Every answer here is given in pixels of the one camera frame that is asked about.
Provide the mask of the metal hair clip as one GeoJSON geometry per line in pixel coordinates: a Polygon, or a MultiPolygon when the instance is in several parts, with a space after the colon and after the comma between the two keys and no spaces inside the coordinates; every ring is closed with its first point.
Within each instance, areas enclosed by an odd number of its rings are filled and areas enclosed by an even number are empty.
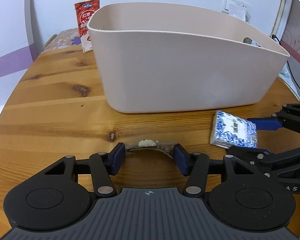
{"type": "Polygon", "coordinates": [[[143,139],[137,144],[126,146],[126,151],[154,150],[162,152],[173,159],[173,149],[177,144],[177,142],[159,142],[157,140],[143,139]]]}

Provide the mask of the floral wooden bed frame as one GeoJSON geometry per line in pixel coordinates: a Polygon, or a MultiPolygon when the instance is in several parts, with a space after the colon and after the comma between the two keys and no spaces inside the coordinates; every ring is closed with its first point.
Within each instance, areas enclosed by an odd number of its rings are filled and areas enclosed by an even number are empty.
{"type": "Polygon", "coordinates": [[[292,79],[300,85],[300,2],[299,0],[282,0],[279,10],[280,22],[274,32],[280,43],[290,54],[288,70],[292,79]]]}

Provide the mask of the red milk carton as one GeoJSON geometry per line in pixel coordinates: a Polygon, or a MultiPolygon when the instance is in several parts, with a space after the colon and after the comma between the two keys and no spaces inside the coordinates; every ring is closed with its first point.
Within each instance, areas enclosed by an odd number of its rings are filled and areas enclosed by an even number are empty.
{"type": "Polygon", "coordinates": [[[96,12],[100,8],[100,0],[81,1],[75,3],[74,6],[82,50],[84,53],[86,53],[92,50],[87,25],[94,12],[96,12]]]}

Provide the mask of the white wall socket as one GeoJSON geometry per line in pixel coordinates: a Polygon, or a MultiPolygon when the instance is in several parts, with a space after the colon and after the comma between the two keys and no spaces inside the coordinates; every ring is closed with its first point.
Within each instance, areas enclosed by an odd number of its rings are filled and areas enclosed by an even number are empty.
{"type": "Polygon", "coordinates": [[[241,0],[224,0],[222,12],[249,23],[251,19],[250,7],[250,4],[241,0]]]}

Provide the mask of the purple white headboard panel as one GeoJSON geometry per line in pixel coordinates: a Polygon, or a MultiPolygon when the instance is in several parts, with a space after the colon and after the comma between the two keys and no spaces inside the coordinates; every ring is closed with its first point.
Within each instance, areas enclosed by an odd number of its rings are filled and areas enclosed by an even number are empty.
{"type": "Polygon", "coordinates": [[[0,0],[0,115],[38,55],[32,33],[31,0],[0,0]]]}

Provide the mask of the blue white patterned box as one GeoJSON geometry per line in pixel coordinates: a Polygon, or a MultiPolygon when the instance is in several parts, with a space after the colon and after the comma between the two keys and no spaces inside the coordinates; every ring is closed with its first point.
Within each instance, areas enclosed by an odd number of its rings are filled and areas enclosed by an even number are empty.
{"type": "Polygon", "coordinates": [[[217,110],[212,122],[210,144],[257,148],[256,125],[248,120],[217,110]]]}

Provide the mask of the light blue blanket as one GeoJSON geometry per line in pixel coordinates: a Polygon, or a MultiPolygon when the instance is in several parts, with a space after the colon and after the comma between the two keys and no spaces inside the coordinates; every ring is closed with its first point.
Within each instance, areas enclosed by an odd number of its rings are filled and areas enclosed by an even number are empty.
{"type": "Polygon", "coordinates": [[[279,73],[279,77],[285,82],[285,84],[290,88],[291,91],[293,91],[295,94],[298,93],[298,90],[297,90],[297,88],[292,80],[291,74],[288,70],[287,63],[281,69],[281,71],[279,73]]]}

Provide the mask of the beige plastic storage bin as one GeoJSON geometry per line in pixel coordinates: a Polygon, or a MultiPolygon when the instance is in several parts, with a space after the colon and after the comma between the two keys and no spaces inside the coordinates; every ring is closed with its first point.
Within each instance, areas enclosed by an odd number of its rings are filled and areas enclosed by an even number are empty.
{"type": "Polygon", "coordinates": [[[254,26],[190,5],[105,5],[87,28],[106,101],[121,113],[259,102],[289,52],[254,26]]]}

